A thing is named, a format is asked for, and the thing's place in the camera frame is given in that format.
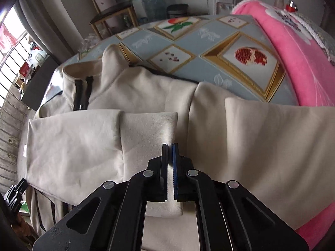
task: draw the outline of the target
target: leaf print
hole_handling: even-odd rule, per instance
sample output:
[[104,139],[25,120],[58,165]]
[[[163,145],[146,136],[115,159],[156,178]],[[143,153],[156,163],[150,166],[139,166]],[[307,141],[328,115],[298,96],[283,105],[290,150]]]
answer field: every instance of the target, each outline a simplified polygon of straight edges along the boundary
[[214,32],[211,32],[209,31],[208,28],[204,28],[204,27],[199,29],[198,35],[202,39],[208,37],[208,40],[210,41],[215,41],[215,39],[219,39],[221,37],[220,35]]
[[230,80],[230,79],[225,79],[225,80],[223,80],[223,82],[222,82],[221,88],[223,88],[223,89],[228,89],[228,88],[230,88],[231,86],[232,86],[232,80]]
[[214,76],[214,83],[216,86],[221,86],[223,84],[223,78],[219,73]]
[[180,27],[180,26],[176,26],[175,28],[173,28],[172,30],[171,30],[171,34],[172,34],[172,32],[175,32],[175,31],[178,31],[179,29],[181,29],[182,27]]
[[183,26],[188,26],[188,25],[191,25],[191,24],[193,24],[193,23],[192,22],[184,22]]
[[178,31],[179,29],[182,29],[183,28],[183,25],[182,24],[175,24],[174,28],[171,30],[170,33],[172,32],[175,32],[175,31]]
[[173,24],[173,25],[169,25],[169,26],[167,26],[167,27],[163,27],[163,29],[171,29],[171,28],[173,28],[173,27],[175,27],[175,24]]

